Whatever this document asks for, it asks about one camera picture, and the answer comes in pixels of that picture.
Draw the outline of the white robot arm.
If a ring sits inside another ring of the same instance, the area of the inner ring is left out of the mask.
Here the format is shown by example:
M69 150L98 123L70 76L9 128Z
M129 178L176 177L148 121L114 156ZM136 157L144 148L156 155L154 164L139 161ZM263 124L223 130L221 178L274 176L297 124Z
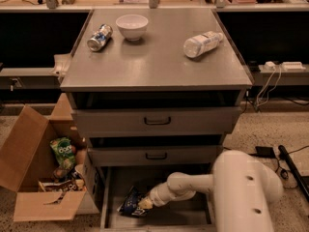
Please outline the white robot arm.
M268 204L281 198L282 182L272 169L241 151L222 153L210 174L169 175L138 207L151 209L188 200L197 192L213 196L217 232L274 232Z

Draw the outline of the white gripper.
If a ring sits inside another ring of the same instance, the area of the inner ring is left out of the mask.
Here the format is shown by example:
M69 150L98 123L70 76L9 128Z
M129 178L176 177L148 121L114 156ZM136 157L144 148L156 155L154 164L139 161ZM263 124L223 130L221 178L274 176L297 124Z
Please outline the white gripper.
M159 184L152 188L148 196L138 202L138 207L144 210L150 210L153 205L161 207L171 201L171 191L166 183Z

